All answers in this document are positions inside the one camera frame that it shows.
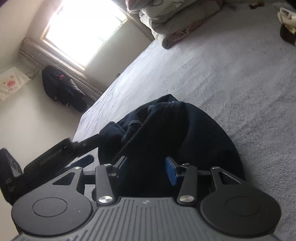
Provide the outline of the pink grey pillow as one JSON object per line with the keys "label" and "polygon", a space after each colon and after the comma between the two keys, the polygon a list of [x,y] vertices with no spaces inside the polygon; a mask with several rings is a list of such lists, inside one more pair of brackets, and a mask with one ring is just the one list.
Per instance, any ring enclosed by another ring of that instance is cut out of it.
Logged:
{"label": "pink grey pillow", "polygon": [[125,5],[128,11],[139,11],[147,6],[152,0],[125,0]]}

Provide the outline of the small brown object on bed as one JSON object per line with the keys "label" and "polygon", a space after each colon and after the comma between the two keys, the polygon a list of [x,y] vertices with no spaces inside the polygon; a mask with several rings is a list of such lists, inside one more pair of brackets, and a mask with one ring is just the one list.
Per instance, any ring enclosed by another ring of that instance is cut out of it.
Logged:
{"label": "small brown object on bed", "polygon": [[250,9],[256,9],[259,7],[263,7],[265,3],[263,1],[257,1],[256,3],[250,3],[248,6]]}

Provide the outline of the stack of folded clothes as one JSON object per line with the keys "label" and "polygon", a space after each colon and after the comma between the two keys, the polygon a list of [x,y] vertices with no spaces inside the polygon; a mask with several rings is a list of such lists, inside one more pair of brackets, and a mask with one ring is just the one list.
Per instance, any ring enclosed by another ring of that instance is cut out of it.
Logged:
{"label": "stack of folded clothes", "polygon": [[281,22],[280,37],[295,46],[296,25],[295,12],[281,7],[277,13],[277,17]]}

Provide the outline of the dark jacket hanging on wall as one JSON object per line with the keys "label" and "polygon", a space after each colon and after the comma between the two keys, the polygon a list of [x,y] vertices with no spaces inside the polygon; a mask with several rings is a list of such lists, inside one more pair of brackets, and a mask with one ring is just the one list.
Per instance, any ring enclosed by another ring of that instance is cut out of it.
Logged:
{"label": "dark jacket hanging on wall", "polygon": [[49,65],[42,70],[42,81],[46,94],[53,101],[59,101],[65,106],[72,106],[80,113],[86,111],[85,94],[70,76]]}

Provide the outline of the window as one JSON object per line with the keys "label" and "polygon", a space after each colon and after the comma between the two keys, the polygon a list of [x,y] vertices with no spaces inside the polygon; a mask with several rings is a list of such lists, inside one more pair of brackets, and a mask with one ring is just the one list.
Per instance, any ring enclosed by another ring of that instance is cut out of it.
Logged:
{"label": "window", "polygon": [[125,24],[127,15],[113,1],[46,1],[52,15],[42,41],[85,71],[107,41]]}

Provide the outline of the dark blue jeans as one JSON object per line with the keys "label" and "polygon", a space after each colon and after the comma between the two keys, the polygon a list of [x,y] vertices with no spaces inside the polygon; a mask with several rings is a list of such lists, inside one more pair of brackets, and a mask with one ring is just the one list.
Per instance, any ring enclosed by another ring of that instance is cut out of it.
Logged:
{"label": "dark blue jeans", "polygon": [[196,106],[168,94],[146,103],[99,133],[100,164],[127,157],[122,196],[173,196],[166,157],[198,170],[218,166],[244,179],[240,156],[227,133]]}

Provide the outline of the grey curtain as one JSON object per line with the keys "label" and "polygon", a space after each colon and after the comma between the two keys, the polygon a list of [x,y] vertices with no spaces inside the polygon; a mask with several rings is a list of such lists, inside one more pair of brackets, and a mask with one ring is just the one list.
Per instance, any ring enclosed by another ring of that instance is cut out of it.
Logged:
{"label": "grey curtain", "polygon": [[80,70],[71,66],[66,60],[54,55],[53,51],[42,47],[30,38],[23,39],[18,54],[30,60],[40,69],[44,69],[46,66],[50,65],[67,74],[72,78],[75,84],[93,100],[99,99],[103,94],[101,89],[88,82],[86,75]]}

